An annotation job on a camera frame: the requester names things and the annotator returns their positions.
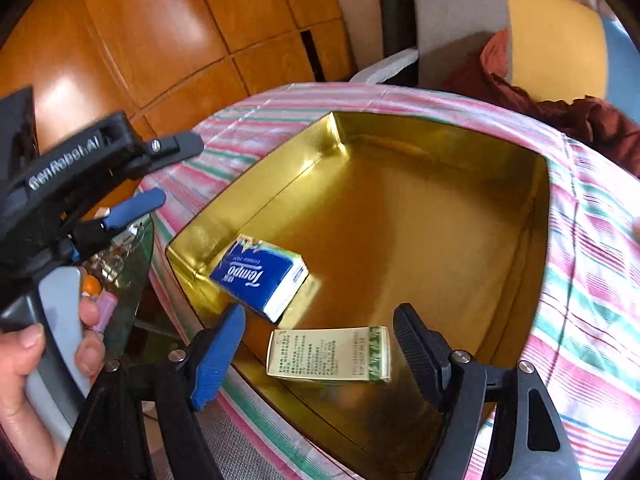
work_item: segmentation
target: table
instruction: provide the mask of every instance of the table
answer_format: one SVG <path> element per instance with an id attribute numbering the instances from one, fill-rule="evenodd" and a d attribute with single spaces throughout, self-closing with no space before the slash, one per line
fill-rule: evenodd
<path id="1" fill-rule="evenodd" d="M 202 323 L 185 301 L 164 248 L 229 183 L 332 110 L 457 124 L 545 157 L 547 258 L 522 356 L 548 385 L 583 478 L 604 478 L 640 424 L 640 376 L 632 357 L 640 355 L 640 335 L 629 331 L 640 289 L 640 248 L 631 235 L 632 218 L 640 216 L 635 199 L 640 183 L 580 142 L 501 108 L 419 89 L 295 84 L 252 96 L 201 122 L 196 131 L 205 152 L 142 183 L 142 189 L 161 186 L 168 193 L 156 212 L 159 250 L 150 278 L 182 338 L 190 340 Z M 233 369 L 218 402 L 288 478 L 357 478 L 309 443 Z M 480 478 L 490 433 L 489 420 L 479 433 L 469 478 Z"/>

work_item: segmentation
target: blue tissue box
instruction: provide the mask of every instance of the blue tissue box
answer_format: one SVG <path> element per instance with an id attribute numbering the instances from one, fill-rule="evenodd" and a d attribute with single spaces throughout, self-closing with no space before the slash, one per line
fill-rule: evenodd
<path id="1" fill-rule="evenodd" d="M 239 235 L 209 277 L 236 300 L 275 322 L 307 275 L 299 254 Z"/>

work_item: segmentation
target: human hand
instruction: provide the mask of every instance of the human hand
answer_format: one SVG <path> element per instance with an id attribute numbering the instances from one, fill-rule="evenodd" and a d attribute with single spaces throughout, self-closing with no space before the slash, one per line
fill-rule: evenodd
<path id="1" fill-rule="evenodd" d="M 82 322 L 98 323 L 98 307 L 81 298 L 78 314 Z M 55 442 L 24 394 L 27 375 L 36 369 L 45 347 L 44 327 L 37 323 L 0 334 L 0 426 L 29 472 L 41 480 L 52 480 L 58 471 L 63 448 Z M 76 351 L 78 369 L 91 382 L 102 369 L 104 344 L 93 330 L 84 332 Z"/>

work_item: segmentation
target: dark red fabric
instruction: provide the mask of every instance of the dark red fabric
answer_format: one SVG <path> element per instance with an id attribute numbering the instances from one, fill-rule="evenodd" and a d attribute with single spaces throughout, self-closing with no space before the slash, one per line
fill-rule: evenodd
<path id="1" fill-rule="evenodd" d="M 621 168 L 640 178 L 640 127 L 611 104 L 585 96 L 572 104 L 534 102 L 511 86 L 507 75 L 508 31 L 492 37 L 479 56 L 469 60 L 443 83 L 443 90 L 491 103 L 533 117 L 572 139 L 580 140 Z"/>

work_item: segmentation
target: fingernail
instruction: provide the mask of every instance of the fingernail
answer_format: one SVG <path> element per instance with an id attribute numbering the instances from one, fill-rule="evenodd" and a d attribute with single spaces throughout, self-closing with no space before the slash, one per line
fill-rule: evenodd
<path id="1" fill-rule="evenodd" d="M 100 352 L 98 352 L 95 348 L 87 348 L 84 352 L 82 352 L 82 356 L 79 361 L 79 364 L 82 368 L 84 368 L 84 371 L 88 375 L 97 372 L 102 365 Z"/>
<path id="2" fill-rule="evenodd" d="M 18 332 L 18 341 L 20 341 L 20 344 L 25 348 L 36 346 L 42 337 L 44 337 L 44 327 L 41 323 L 28 326 Z"/>

